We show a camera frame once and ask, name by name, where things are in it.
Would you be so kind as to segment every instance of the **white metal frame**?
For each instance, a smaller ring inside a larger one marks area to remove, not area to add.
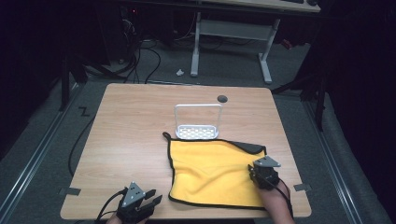
[[[262,67],[264,82],[271,84],[272,79],[268,69],[267,57],[274,42],[279,23],[280,19],[276,19],[272,26],[226,21],[209,21],[202,20],[201,12],[198,12],[195,27],[195,45],[191,62],[191,76],[198,77],[200,35],[219,35],[245,39],[265,40],[266,46],[263,50],[263,53],[259,53],[259,61]]]

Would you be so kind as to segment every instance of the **metal bar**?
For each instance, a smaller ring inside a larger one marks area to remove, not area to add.
[[[349,219],[350,223],[363,223],[361,220],[361,215],[359,213],[358,208],[356,207],[352,195],[350,194],[349,188],[344,181],[344,178],[338,169],[337,163],[332,156],[332,152],[330,150],[329,144],[326,141],[326,137],[324,133],[318,129],[318,126],[315,121],[315,112],[314,108],[309,102],[303,102],[304,109],[308,116],[310,117],[310,121],[312,126],[315,128],[318,140],[321,144],[323,158],[325,164],[329,170],[329,174],[332,178],[332,182],[334,183],[335,189],[337,190],[338,196],[340,197],[341,204],[344,206],[346,211],[346,216]]]
[[[51,142],[56,132],[58,131],[64,119],[64,116],[66,115],[68,109],[70,108],[70,105],[76,99],[76,97],[81,92],[81,90],[82,90],[82,85],[78,85],[78,84],[74,85],[69,104],[63,111],[60,110],[58,112],[54,121],[51,123],[46,133],[44,134],[42,140],[35,149],[35,153],[28,161],[21,175],[19,176],[18,180],[14,184],[14,187],[9,192],[7,198],[3,201],[0,207],[0,223],[8,223],[8,220],[11,218],[11,215],[14,212],[16,206],[18,205],[19,200],[21,199],[23,193],[26,191],[31,180],[35,176],[35,172],[38,170],[41,162],[44,160],[44,157],[49,151]]]

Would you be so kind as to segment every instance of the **dark background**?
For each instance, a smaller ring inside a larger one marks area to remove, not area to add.
[[[396,189],[393,181],[396,177],[393,165],[396,160],[395,1],[337,0],[321,4],[325,15],[348,20],[320,26],[314,21],[285,19],[276,41],[288,39],[292,45],[313,44],[296,79],[325,74],[326,90],[345,138],[380,202],[395,221],[390,210],[396,201],[393,192]],[[191,17],[190,13],[173,14],[170,10],[140,13],[145,18],[141,24],[146,34],[168,45],[172,45],[173,29],[183,33],[191,22],[185,20]],[[3,1],[0,17],[3,158],[37,107],[49,96],[62,73],[62,59],[70,46],[98,63],[124,58],[125,47],[122,41],[112,45],[106,40],[114,32],[100,27],[101,18],[90,4]]]

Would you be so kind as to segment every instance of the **black tape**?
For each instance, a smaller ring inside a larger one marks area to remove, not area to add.
[[[73,188],[61,188],[59,190],[59,195],[76,195],[78,196],[79,193],[81,192],[81,189],[73,189]]]
[[[294,189],[296,191],[300,191],[300,190],[305,190],[305,192],[311,190],[311,186],[309,184],[299,184],[299,185],[294,185]]]

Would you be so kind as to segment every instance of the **desk leg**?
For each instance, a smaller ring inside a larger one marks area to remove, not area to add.
[[[267,45],[265,46],[265,51],[264,53],[259,54],[260,65],[262,66],[262,75],[264,76],[264,82],[267,84],[272,83],[270,70],[268,69],[268,64],[267,64],[267,57],[268,57],[268,53],[270,52],[271,46],[274,42],[274,38],[279,23],[280,23],[280,19],[275,20],[267,40]]]
[[[201,33],[201,12],[197,12],[197,22],[195,24],[195,45],[194,45],[194,52],[192,53],[192,62],[191,62],[192,77],[198,77],[200,33]]]

